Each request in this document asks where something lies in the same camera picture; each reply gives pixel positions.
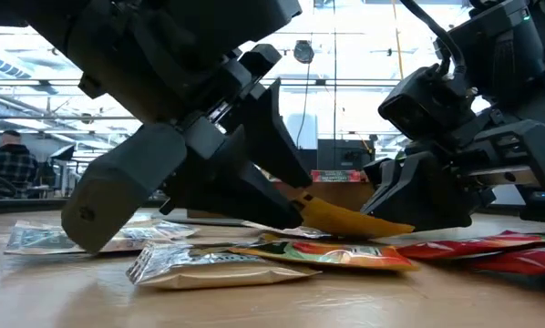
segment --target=wrapper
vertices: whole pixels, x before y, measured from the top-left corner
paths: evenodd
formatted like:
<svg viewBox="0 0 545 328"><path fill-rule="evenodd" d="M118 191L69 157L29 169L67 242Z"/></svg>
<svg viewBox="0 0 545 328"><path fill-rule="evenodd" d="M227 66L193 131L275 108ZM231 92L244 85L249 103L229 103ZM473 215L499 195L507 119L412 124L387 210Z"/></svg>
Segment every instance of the wrapper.
<svg viewBox="0 0 545 328"><path fill-rule="evenodd" d="M249 286L311 277L318 271L228 251L232 245L149 243L127 270L138 286L188 290Z"/></svg>
<svg viewBox="0 0 545 328"><path fill-rule="evenodd" d="M471 261L469 266L494 272L542 275L545 274L545 246L478 258Z"/></svg>
<svg viewBox="0 0 545 328"><path fill-rule="evenodd" d="M172 243L191 236L197 229L164 220L138 220L127 223L100 250L140 251L147 241ZM19 220L5 248L5 254L43 255L84 252L68 238L62 227Z"/></svg>
<svg viewBox="0 0 545 328"><path fill-rule="evenodd" d="M255 255L276 261L399 272L418 270L418 267L398 254L396 248L392 246L284 241L275 240L272 236L264 236L263 239L267 242L233 247L230 250L238 254Z"/></svg>
<svg viewBox="0 0 545 328"><path fill-rule="evenodd" d="M319 231L315 228L309 228L309 227L299 227L295 229L275 229L272 227L267 227L265 225L261 225L258 223L250 222L250 221L244 221L242 225L255 228L262 231L269 231L275 234L279 234L282 236L292 236L292 237L303 237L307 239L325 239L325 238L332 238L332 235L330 233L325 233L323 231Z"/></svg>
<svg viewBox="0 0 545 328"><path fill-rule="evenodd" d="M398 248L411 259L438 260L470 257L500 251L529 248L545 243L545 233L503 231L499 235L459 241L429 241Z"/></svg>

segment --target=ceiling light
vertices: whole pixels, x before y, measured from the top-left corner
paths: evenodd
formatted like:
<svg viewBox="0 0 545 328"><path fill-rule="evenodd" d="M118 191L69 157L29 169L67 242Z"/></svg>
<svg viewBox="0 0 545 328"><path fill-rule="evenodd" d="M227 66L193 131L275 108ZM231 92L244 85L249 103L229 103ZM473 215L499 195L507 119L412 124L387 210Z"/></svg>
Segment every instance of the ceiling light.
<svg viewBox="0 0 545 328"><path fill-rule="evenodd" d="M103 154L101 154L101 153L85 153L82 150L77 151L77 152L74 153L75 158L79 157L79 158L85 158L85 159L95 159L100 155L103 155Z"/></svg>
<svg viewBox="0 0 545 328"><path fill-rule="evenodd" d="M59 135L57 133L52 133L52 137L53 138L56 138L58 140L62 140L62 141L65 141L65 142L70 142L70 143L75 143L76 141L72 138L69 138L69 137L66 137L66 136L62 136L62 135Z"/></svg>
<svg viewBox="0 0 545 328"><path fill-rule="evenodd" d="M36 131L36 130L18 130L17 131L18 133L20 134L37 134L39 133L39 131Z"/></svg>
<svg viewBox="0 0 545 328"><path fill-rule="evenodd" d="M100 130L100 131L86 131L86 130L43 130L43 133L60 133L60 134L114 134L115 131Z"/></svg>
<svg viewBox="0 0 545 328"><path fill-rule="evenodd" d="M114 148L113 146L107 143L104 143L102 141L87 140L87 141L79 141L79 143L92 147L92 148L96 148L96 149L113 149Z"/></svg>
<svg viewBox="0 0 545 328"><path fill-rule="evenodd" d="M108 153L106 149L77 150L74 156L95 157Z"/></svg>
<svg viewBox="0 0 545 328"><path fill-rule="evenodd" d="M91 162L95 160L96 158L85 158L85 157L73 157L72 160L79 161L79 162Z"/></svg>
<svg viewBox="0 0 545 328"><path fill-rule="evenodd" d="M48 126L47 124L36 121L35 119L10 118L10 119L5 119L5 122L17 124L19 126L26 127L26 128L36 128L36 129L52 128L51 126Z"/></svg>
<svg viewBox="0 0 545 328"><path fill-rule="evenodd" d="M0 87L13 87L13 86L35 87L35 86L39 86L39 81L0 79Z"/></svg>

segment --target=person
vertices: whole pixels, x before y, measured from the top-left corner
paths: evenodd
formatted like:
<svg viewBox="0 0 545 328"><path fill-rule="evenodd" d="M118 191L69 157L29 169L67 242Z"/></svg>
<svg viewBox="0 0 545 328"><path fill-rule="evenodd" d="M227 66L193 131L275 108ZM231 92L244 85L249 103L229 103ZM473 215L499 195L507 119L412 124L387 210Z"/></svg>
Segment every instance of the person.
<svg viewBox="0 0 545 328"><path fill-rule="evenodd" d="M0 177L25 190L36 179L38 167L36 157L21 143L21 134L5 131L0 146Z"/></svg>

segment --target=wooden table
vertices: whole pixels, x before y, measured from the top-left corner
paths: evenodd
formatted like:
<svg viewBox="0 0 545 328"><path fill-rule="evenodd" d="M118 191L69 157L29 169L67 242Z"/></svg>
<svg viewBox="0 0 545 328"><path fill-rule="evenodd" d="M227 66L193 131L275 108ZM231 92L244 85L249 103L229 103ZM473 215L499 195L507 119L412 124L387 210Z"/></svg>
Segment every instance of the wooden table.
<svg viewBox="0 0 545 328"><path fill-rule="evenodd" d="M0 327L545 327L545 292L473 272L422 265L407 275L330 272L303 282L189 292L133 287L129 258L3 255L16 220L57 223L58 213L0 215ZM545 224L479 216L469 229L391 239L545 231ZM252 239L243 228L202 227L195 241Z"/></svg>

